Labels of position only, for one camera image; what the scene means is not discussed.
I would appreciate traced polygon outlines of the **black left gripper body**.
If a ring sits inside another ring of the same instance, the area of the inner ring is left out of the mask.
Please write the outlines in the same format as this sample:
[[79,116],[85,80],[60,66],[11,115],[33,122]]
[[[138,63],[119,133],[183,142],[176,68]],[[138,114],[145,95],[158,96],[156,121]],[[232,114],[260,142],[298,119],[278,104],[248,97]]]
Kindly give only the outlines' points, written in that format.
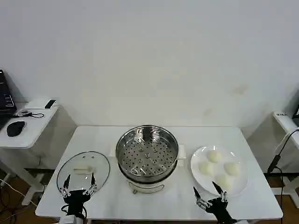
[[62,211],[67,216],[74,215],[77,218],[87,219],[87,210],[84,207],[84,203],[89,201],[91,196],[84,195],[85,190],[72,190],[70,196],[63,197],[66,205],[62,207]]

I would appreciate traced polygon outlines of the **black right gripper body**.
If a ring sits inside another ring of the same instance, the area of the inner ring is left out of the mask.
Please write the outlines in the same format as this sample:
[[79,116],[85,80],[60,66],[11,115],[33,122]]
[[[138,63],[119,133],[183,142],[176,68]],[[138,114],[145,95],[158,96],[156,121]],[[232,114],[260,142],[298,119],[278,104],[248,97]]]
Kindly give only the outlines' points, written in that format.
[[212,199],[208,200],[207,202],[211,204],[211,207],[206,208],[206,212],[214,214],[219,224],[237,223],[237,220],[233,219],[227,211],[228,203],[222,203],[222,202],[213,203]]

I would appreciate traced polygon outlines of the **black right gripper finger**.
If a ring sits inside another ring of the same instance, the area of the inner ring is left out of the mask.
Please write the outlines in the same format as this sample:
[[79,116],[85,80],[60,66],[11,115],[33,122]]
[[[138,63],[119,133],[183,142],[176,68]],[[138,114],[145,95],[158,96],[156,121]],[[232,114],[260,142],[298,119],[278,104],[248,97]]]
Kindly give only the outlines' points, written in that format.
[[195,198],[196,198],[196,204],[200,207],[200,208],[210,208],[211,204],[209,202],[204,201],[199,192],[197,191],[197,189],[195,187],[193,187],[193,191],[195,194]]
[[222,203],[227,203],[228,199],[227,199],[227,191],[226,190],[222,190],[222,188],[216,184],[215,182],[212,182],[213,186],[215,187],[216,191],[218,192],[218,194],[220,195],[218,198],[214,198],[212,199],[212,202],[222,202]]

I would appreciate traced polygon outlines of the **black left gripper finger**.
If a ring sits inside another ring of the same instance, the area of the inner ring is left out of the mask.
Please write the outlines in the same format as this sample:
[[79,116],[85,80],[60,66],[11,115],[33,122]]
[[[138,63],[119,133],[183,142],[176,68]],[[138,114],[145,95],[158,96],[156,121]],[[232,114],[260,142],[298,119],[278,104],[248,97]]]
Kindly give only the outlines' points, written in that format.
[[71,174],[59,176],[59,191],[62,197],[70,196],[69,184],[70,184]]
[[96,189],[97,189],[97,184],[96,184],[96,180],[95,180],[95,177],[94,177],[94,173],[92,173],[90,187],[88,187],[84,191],[83,194],[92,196]]

